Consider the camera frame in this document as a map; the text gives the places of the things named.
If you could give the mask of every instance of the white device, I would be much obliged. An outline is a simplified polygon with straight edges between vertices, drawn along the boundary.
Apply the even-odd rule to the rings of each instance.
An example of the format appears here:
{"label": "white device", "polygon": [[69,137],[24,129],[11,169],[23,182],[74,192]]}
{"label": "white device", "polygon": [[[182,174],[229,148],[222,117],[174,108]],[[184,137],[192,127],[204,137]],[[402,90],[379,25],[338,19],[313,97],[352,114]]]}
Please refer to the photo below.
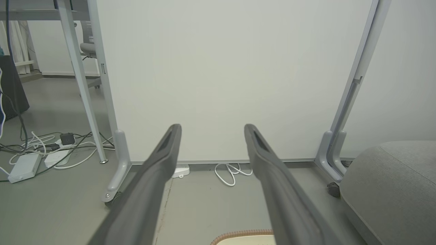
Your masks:
{"label": "white device", "polygon": [[[72,146],[72,145],[62,145],[59,143],[60,147],[65,147],[65,146]],[[55,165],[60,159],[64,158],[65,156],[67,156],[70,151],[72,150],[60,150],[57,151],[55,153],[52,153],[50,155],[47,155],[47,157],[44,160],[45,166],[47,168]],[[64,160],[62,160],[60,163],[58,163],[56,166],[62,166],[67,164],[68,160],[70,160],[71,154],[69,154],[67,157],[65,157]]]}
{"label": "white device", "polygon": [[35,177],[40,162],[41,155],[38,153],[30,153],[20,156],[8,177],[9,182],[15,183]]}
{"label": "white device", "polygon": [[174,171],[172,178],[183,178],[183,176],[189,174],[189,165],[188,164],[178,164],[176,165],[176,170]]}

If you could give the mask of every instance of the gray ottoman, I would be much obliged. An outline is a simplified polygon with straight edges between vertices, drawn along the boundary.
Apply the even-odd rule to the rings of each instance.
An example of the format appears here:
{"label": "gray ottoman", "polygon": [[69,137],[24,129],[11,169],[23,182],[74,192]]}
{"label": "gray ottoman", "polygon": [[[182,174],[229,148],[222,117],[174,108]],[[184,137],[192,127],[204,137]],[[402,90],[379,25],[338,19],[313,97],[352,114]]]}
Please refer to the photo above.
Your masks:
{"label": "gray ottoman", "polygon": [[341,196],[369,245],[436,244],[436,141],[367,149],[348,168]]}

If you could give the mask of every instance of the black power adapter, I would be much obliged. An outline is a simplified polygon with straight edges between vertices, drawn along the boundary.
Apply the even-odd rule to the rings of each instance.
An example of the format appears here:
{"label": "black power adapter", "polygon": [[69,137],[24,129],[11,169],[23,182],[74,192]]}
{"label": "black power adapter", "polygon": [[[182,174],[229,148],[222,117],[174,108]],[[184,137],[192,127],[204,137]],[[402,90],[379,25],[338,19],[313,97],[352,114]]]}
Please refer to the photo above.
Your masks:
{"label": "black power adapter", "polygon": [[61,134],[62,145],[72,145],[76,143],[73,133],[63,133]]}

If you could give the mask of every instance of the metal bracket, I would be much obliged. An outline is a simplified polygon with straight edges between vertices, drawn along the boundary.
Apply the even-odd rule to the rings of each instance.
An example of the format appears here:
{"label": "metal bracket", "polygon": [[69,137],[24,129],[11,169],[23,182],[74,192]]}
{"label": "metal bracket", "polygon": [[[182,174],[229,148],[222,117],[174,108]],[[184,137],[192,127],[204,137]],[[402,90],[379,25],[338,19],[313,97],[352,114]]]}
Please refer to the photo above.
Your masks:
{"label": "metal bracket", "polygon": [[329,150],[330,141],[333,138],[332,131],[326,131],[321,140],[320,148],[318,149],[315,163],[322,169],[334,182],[341,182],[342,175],[340,175],[327,161],[327,151]]}
{"label": "metal bracket", "polygon": [[345,137],[347,132],[340,131],[337,134],[336,140],[333,142],[330,151],[327,152],[327,161],[338,171],[342,176],[344,176],[347,169],[343,166],[339,154],[341,153],[342,146],[344,145]]}
{"label": "metal bracket", "polygon": [[118,168],[101,197],[103,202],[109,202],[114,198],[119,187],[121,186],[121,183],[124,181],[124,178],[132,166],[132,163],[130,162],[129,149],[127,148],[126,135],[124,132],[121,130],[115,130],[113,138],[116,146],[116,155],[118,157]]}

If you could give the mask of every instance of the white baseboard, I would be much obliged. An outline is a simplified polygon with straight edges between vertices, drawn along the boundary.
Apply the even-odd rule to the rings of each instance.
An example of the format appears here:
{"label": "white baseboard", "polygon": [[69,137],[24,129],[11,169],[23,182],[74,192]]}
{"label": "white baseboard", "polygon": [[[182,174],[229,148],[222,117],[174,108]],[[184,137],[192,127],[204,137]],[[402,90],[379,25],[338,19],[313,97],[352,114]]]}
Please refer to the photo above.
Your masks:
{"label": "white baseboard", "polygon": [[[74,76],[73,72],[42,72],[43,76]],[[98,73],[85,73],[85,76],[99,77]]]}

